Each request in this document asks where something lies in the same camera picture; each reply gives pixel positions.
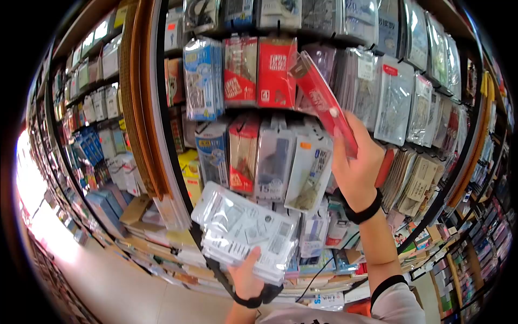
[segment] red packaged product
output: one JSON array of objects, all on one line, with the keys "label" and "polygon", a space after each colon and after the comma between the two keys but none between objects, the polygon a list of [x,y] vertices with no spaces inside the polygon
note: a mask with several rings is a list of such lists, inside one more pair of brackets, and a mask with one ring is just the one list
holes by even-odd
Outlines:
[{"label": "red packaged product", "polygon": [[257,37],[225,40],[226,105],[255,105],[257,101]]},{"label": "red packaged product", "polygon": [[343,115],[335,95],[333,95],[308,52],[302,51],[300,53],[297,61],[290,69],[290,74],[295,78],[304,96],[313,105],[325,130],[332,136],[335,132],[335,126],[337,126],[346,139],[348,156],[356,159],[358,144],[354,139],[354,134]]},{"label": "red packaged product", "polygon": [[254,114],[238,116],[230,127],[230,189],[253,194],[255,156],[261,119]]},{"label": "red packaged product", "polygon": [[257,105],[266,108],[295,106],[295,79],[289,67],[295,63],[296,38],[259,39]]}]

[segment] blue package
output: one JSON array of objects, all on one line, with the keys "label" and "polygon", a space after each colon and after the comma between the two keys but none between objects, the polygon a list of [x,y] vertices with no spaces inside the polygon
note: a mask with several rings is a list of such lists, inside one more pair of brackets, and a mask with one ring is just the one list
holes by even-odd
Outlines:
[{"label": "blue package", "polygon": [[225,27],[252,25],[253,0],[228,0],[225,6]]},{"label": "blue package", "polygon": [[190,120],[215,120],[224,111],[220,85],[223,74],[219,67],[222,48],[220,41],[206,37],[193,39],[183,48],[186,109]]}]

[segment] right hand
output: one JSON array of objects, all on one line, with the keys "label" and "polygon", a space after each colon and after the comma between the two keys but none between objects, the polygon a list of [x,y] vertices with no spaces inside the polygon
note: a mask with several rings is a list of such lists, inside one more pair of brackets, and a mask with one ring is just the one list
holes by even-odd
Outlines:
[{"label": "right hand", "polygon": [[355,160],[347,159],[346,140],[338,127],[335,127],[332,170],[348,205],[355,213],[359,213],[366,210],[376,198],[374,184],[385,154],[370,138],[362,121],[349,111],[344,114],[358,144],[358,154]]},{"label": "right hand", "polygon": [[239,267],[229,266],[228,271],[234,280],[237,297],[248,300],[259,297],[263,291],[264,281],[258,279],[253,273],[254,264],[261,256],[261,248],[256,246],[248,254],[245,261]]}]

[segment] black wrist strap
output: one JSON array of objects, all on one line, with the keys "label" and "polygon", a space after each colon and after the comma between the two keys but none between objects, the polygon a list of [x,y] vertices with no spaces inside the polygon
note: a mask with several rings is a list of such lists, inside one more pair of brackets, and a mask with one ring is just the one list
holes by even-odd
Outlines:
[{"label": "black wrist strap", "polygon": [[243,305],[244,307],[250,309],[259,308],[259,306],[263,303],[263,299],[261,298],[261,296],[244,300],[239,298],[239,296],[234,292],[233,298],[234,301],[239,305]]},{"label": "black wrist strap", "polygon": [[[345,201],[347,207],[349,207],[346,199],[343,197],[343,194],[339,188],[337,188],[335,190],[334,196],[337,196],[340,199],[342,199],[343,201]],[[371,218],[378,212],[378,210],[381,207],[382,199],[383,199],[383,195],[381,194],[380,189],[376,188],[376,198],[374,198],[374,201],[372,202],[372,204],[370,204],[370,206],[366,210],[363,210],[359,213],[355,213],[352,209],[349,208],[349,211],[346,213],[347,218],[349,218],[349,220],[351,222],[355,223],[356,225],[360,225],[360,223],[368,220],[369,218]]]}]

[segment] white package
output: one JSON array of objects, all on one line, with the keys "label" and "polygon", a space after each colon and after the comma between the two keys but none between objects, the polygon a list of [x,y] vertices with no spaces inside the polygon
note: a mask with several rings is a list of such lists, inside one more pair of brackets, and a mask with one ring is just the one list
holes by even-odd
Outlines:
[{"label": "white package", "polygon": [[306,124],[297,135],[295,158],[284,207],[313,215],[331,176],[333,141]]},{"label": "white package", "polygon": [[297,241],[293,219],[254,204],[215,182],[208,182],[191,213],[205,230],[202,253],[225,265],[239,266],[255,246],[261,256],[253,273],[280,285]]},{"label": "white package", "polygon": [[405,62],[384,55],[381,58],[380,106],[374,138],[403,145],[413,93],[414,69]]},{"label": "white package", "polygon": [[254,197],[284,203],[293,161],[295,134],[284,116],[264,120],[259,130]]}]

